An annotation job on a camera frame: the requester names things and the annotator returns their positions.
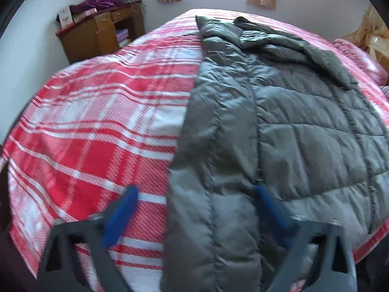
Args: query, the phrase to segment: pink pillow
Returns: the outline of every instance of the pink pillow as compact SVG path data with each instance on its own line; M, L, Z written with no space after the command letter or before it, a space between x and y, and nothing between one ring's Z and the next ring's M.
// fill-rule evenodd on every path
M334 40L333 44L336 49L355 62L358 68L366 72L378 85L386 84L388 72L367 52L341 38Z

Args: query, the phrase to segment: gray quilted comforter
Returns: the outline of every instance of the gray quilted comforter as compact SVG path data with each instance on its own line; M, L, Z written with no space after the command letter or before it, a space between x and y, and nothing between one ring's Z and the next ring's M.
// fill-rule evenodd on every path
M335 55L239 17L198 17L205 57L170 167L164 292L253 292L283 251L256 215L264 182L351 247L388 216L389 136Z

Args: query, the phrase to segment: wooden cabinet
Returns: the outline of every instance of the wooden cabinet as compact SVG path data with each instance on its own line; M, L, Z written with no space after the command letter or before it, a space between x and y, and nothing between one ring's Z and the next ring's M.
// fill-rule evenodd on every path
M116 29L126 28L135 40L145 33L139 4L89 17L57 34L70 63L112 54L119 50Z

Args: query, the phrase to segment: red plaid blanket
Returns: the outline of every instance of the red plaid blanket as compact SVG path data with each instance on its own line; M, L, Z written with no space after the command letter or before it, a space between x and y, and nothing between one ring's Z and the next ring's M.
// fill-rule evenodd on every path
M202 60L196 14L228 20L244 16L332 50L389 125L389 103L374 81L319 36L250 14L186 12L116 54L56 73L11 131L0 160L0 168L9 161L10 234L33 274L55 218L85 219L135 184L139 206L110 253L134 291L159 291L167 166ZM355 259L387 233L383 225L354 252ZM88 263L88 252L80 251ZM93 267L87 267L87 276L98 289Z

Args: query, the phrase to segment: blue gripper pad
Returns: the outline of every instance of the blue gripper pad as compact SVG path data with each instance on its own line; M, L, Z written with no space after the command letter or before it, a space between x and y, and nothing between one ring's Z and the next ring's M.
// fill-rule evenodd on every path
M268 193L266 185L258 185L254 189L258 216L267 222L277 244L289 248L295 230L298 228L296 221L283 203Z
M104 246L109 248L117 243L134 213L138 202L138 189L129 186L125 193L112 201L104 213Z

